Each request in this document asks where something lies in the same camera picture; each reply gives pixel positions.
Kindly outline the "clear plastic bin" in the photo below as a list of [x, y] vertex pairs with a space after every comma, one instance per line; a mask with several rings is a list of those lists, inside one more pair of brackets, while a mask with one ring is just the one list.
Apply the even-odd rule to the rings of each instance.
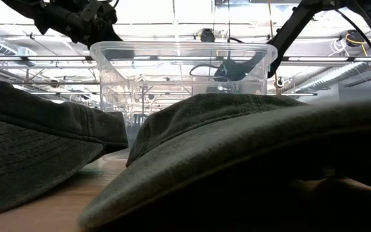
[[[132, 49], [135, 57], [110, 61], [103, 55], [107, 48]], [[242, 80], [214, 80], [227, 58], [243, 63], [256, 52], [265, 57]], [[194, 95], [266, 94], [267, 73], [278, 56], [269, 44], [167, 41], [100, 42], [91, 46], [90, 55], [99, 69], [100, 108], [123, 114], [130, 146], [149, 115]]]

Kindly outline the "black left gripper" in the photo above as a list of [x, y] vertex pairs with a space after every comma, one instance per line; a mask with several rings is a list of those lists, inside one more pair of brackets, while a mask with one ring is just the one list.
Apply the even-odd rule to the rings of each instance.
[[[123, 41], [116, 34], [113, 25], [117, 22], [115, 7], [110, 0], [72, 0], [76, 6], [76, 13], [82, 22], [84, 30], [72, 37], [74, 43], [93, 45], [103, 41]], [[103, 50], [107, 60], [127, 60], [135, 57], [132, 49], [111, 49]]]

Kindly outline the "dark green baseball cap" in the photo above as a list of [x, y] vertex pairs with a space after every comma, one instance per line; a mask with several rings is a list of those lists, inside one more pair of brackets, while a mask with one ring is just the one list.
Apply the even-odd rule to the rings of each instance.
[[57, 104], [0, 81], [0, 213], [127, 147], [121, 113]]
[[151, 114], [92, 232], [371, 232], [371, 100], [207, 93]]

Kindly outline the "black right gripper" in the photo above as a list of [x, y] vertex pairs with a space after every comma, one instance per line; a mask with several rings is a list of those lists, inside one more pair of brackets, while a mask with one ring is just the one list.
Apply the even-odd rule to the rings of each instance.
[[227, 58], [214, 73], [215, 81], [240, 81], [265, 57], [264, 53], [256, 52], [255, 55], [243, 63], [237, 63]]

